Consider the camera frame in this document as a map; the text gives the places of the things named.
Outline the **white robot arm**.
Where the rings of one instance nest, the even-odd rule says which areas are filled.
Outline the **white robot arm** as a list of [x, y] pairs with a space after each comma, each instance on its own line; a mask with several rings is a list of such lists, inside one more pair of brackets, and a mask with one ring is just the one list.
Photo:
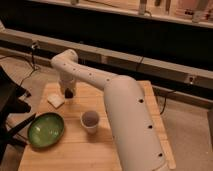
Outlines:
[[68, 49], [51, 59], [60, 74], [62, 92], [72, 91], [77, 79], [103, 91], [103, 99], [122, 171], [170, 171], [145, 100], [132, 77], [78, 63]]

